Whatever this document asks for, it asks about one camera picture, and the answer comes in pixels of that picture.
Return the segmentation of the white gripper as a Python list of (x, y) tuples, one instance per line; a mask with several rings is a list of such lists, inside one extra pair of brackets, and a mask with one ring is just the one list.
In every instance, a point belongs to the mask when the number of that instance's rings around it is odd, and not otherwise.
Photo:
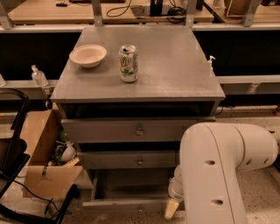
[(180, 176), (174, 176), (169, 179), (168, 193), (171, 199), (167, 200), (164, 212), (164, 217), (167, 220), (172, 218), (178, 209), (179, 202), (184, 200), (182, 178)]

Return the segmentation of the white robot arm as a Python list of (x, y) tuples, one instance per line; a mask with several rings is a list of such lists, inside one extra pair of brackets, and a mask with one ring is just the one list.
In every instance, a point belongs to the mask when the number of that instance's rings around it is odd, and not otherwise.
[(275, 137), (246, 123), (202, 122), (182, 136), (165, 217), (185, 203), (187, 224), (248, 224), (236, 173), (272, 165)]

